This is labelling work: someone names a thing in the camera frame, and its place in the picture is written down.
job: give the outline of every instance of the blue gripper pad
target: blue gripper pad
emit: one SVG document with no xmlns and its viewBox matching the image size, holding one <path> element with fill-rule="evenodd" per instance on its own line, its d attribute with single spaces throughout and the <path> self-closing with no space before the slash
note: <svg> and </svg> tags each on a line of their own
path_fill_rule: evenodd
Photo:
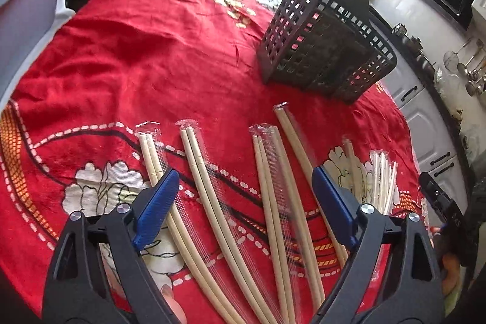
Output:
<svg viewBox="0 0 486 324">
<path fill-rule="evenodd" d="M 172 169 L 164 182 L 158 183 L 154 188 L 155 193 L 137 219 L 137 234 L 133 239 L 137 251 L 153 243 L 159 233 L 162 222 L 179 191 L 179 174 Z"/>
<path fill-rule="evenodd" d="M 337 186 L 324 167 L 312 172 L 312 188 L 337 241 L 349 250 L 358 244 L 355 222 L 358 201 L 346 188 Z"/>
</svg>

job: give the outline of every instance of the white wall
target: white wall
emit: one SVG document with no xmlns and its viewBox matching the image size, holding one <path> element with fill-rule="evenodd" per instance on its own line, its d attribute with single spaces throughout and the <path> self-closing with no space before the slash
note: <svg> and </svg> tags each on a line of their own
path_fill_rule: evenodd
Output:
<svg viewBox="0 0 486 324">
<path fill-rule="evenodd" d="M 440 67 L 446 73 L 447 70 L 443 64 L 443 56 L 446 51 L 457 51 L 470 36 L 480 37 L 486 44 L 486 36 L 479 34 L 473 23 L 467 32 L 461 32 L 423 0 L 371 0 L 371 4 L 392 27 L 399 22 L 405 24 L 408 36 L 419 37 L 426 57 L 432 64 L 435 63 L 436 69 Z M 461 62 L 468 60 L 475 52 L 474 42 L 475 40 L 459 54 Z M 470 66 L 474 66 L 481 58 L 478 56 Z M 478 126 L 479 150 L 482 152 L 486 150 L 486 111 L 476 97 L 471 98 L 467 94 L 464 85 L 461 85 L 460 88 L 457 97 L 464 110 L 461 129 L 468 131 L 473 126 Z"/>
</svg>

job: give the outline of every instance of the orange patterned stripe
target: orange patterned stripe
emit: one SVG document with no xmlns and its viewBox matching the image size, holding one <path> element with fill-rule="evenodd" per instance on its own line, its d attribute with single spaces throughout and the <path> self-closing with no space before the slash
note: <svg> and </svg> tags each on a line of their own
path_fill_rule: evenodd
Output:
<svg viewBox="0 0 486 324">
<path fill-rule="evenodd" d="M 27 184 L 25 182 L 24 172 L 20 163 L 20 148 L 22 147 L 22 137 L 20 130 L 15 123 L 13 109 L 10 104 L 2 112 L 0 118 L 0 142 L 2 143 L 3 159 L 10 174 L 10 179 L 14 186 L 14 191 L 18 198 L 23 202 L 26 209 L 32 214 L 37 222 L 53 238 L 58 239 L 56 232 L 52 229 L 46 219 L 40 214 L 33 204 Z"/>
</svg>

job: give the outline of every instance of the disposable chopsticks in plastic wrapper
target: disposable chopsticks in plastic wrapper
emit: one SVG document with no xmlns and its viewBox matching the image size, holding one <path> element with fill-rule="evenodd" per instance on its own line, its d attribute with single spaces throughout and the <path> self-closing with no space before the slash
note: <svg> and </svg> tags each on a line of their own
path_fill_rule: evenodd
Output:
<svg viewBox="0 0 486 324">
<path fill-rule="evenodd" d="M 264 286 L 263 276 L 258 272 L 254 258 L 244 243 L 238 243 L 240 236 L 236 229 L 228 225 L 233 221 L 224 204 L 228 199 L 209 166 L 210 161 L 197 122 L 181 120 L 177 124 L 201 203 L 238 286 L 261 324 L 282 323 L 276 302 Z"/>
<path fill-rule="evenodd" d="M 280 312 L 284 322 L 300 324 L 304 304 L 300 294 L 300 271 L 307 275 L 314 310 L 325 299 L 309 228 L 279 130 L 275 126 L 262 124 L 250 127 L 249 131 L 253 140 Z"/>
<path fill-rule="evenodd" d="M 285 135 L 287 136 L 290 145 L 292 146 L 293 152 L 296 155 L 297 160 L 299 161 L 302 171 L 304 172 L 306 180 L 309 184 L 309 187 L 312 190 L 312 172 L 314 168 L 319 165 L 315 160 L 313 150 L 310 144 L 307 142 L 305 135 L 302 133 L 300 127 L 298 126 L 296 119 L 290 112 L 287 102 L 274 106 L 274 112 L 279 119 L 280 125 L 285 132 Z M 324 215 L 324 212 L 320 207 L 317 199 L 316 203 L 327 227 L 327 232 L 329 233 L 332 245 L 334 246 L 334 250 L 336 251 L 339 264 L 341 267 L 343 267 L 348 257 L 347 250 L 336 240 L 334 232 L 332 232 L 329 222 L 327 222 L 326 216 Z"/>
<path fill-rule="evenodd" d="M 155 186 L 168 169 L 159 124 L 145 122 L 138 125 L 135 132 L 140 142 L 150 183 Z M 195 181 L 201 184 L 200 178 Z M 211 252 L 207 250 L 206 244 L 202 242 L 193 226 L 183 199 L 179 193 L 166 217 L 165 224 L 192 276 L 227 324 L 258 324 L 249 306 L 240 302 L 241 299 L 238 298 L 240 291 L 216 270 L 215 265 L 211 265 Z"/>
</svg>

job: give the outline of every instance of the silver screw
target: silver screw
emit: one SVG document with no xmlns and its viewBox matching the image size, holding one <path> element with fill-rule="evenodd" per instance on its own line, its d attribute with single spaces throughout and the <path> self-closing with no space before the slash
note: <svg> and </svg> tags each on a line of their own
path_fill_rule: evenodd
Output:
<svg viewBox="0 0 486 324">
<path fill-rule="evenodd" d="M 375 208 L 371 205 L 368 205 L 367 203 L 364 205 L 361 205 L 361 211 L 366 214 L 371 214 L 375 211 Z"/>
<path fill-rule="evenodd" d="M 127 203 L 122 203 L 122 204 L 118 205 L 118 207 L 117 207 L 117 212 L 120 213 L 120 214 L 126 213 L 129 210 L 130 210 L 130 205 L 127 204 Z"/>
<path fill-rule="evenodd" d="M 71 219 L 71 221 L 77 221 L 81 219 L 81 212 L 72 212 L 69 218 Z"/>
<path fill-rule="evenodd" d="M 420 221 L 420 216 L 414 212 L 408 214 L 408 218 L 412 220 L 413 222 L 419 222 Z"/>
</svg>

